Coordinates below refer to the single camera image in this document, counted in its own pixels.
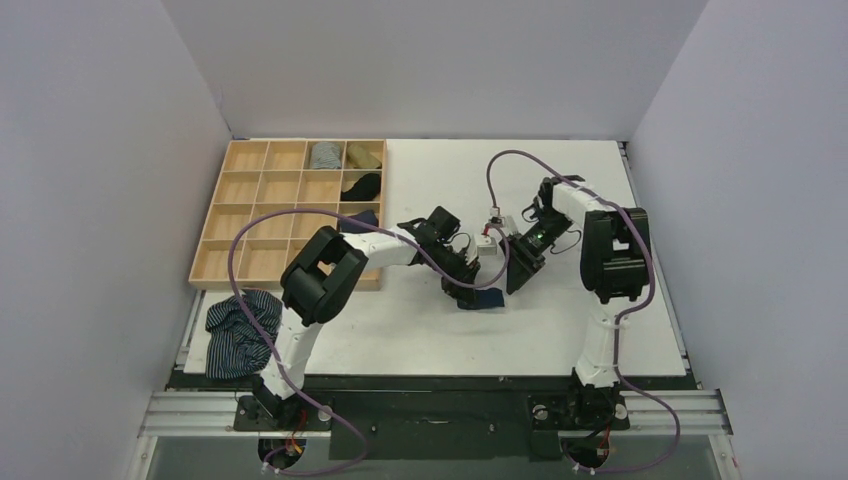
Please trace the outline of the navy white-trimmed bear underwear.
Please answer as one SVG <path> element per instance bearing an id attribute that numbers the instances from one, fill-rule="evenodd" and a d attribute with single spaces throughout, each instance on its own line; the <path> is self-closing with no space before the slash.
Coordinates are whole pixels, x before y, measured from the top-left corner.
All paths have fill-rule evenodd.
<path id="1" fill-rule="evenodd" d="M 498 288 L 463 291 L 456 303 L 459 309 L 468 311 L 489 310 L 505 306 L 504 294 Z"/>

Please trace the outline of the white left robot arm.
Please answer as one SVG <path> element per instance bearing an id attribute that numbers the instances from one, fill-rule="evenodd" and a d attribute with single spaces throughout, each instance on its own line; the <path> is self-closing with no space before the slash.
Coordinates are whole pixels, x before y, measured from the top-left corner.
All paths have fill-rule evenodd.
<path id="1" fill-rule="evenodd" d="M 276 336 L 271 358 L 252 386 L 259 416 L 272 429 L 285 430 L 299 416 L 305 367 L 324 324 L 346 306 L 364 273 L 389 266 L 428 265 L 442 277 L 441 288 L 462 310 L 500 308 L 498 288 L 479 288 L 480 270 L 474 243 L 455 249 L 451 239 L 459 220 L 436 207 L 426 218 L 389 229 L 343 232 L 323 226 L 307 241 L 282 273 L 282 304 L 296 325 Z"/>

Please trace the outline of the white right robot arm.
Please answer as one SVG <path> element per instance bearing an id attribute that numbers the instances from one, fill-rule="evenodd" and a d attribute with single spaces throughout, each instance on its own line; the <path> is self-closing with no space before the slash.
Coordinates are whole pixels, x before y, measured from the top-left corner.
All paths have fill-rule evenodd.
<path id="1" fill-rule="evenodd" d="M 533 226 L 500 243 L 509 251 L 507 291 L 517 292 L 541 270 L 546 250 L 569 228 L 580 232 L 580 279 L 595 302 L 573 369 L 577 382 L 567 391 L 564 413 L 577 429 L 601 429 L 621 409 L 618 350 L 624 319 L 631 311 L 615 310 L 612 302 L 616 298 L 635 302 L 644 288 L 653 286 L 647 260 L 648 216 L 641 208 L 617 210 L 576 175 L 544 179 L 528 209 Z"/>

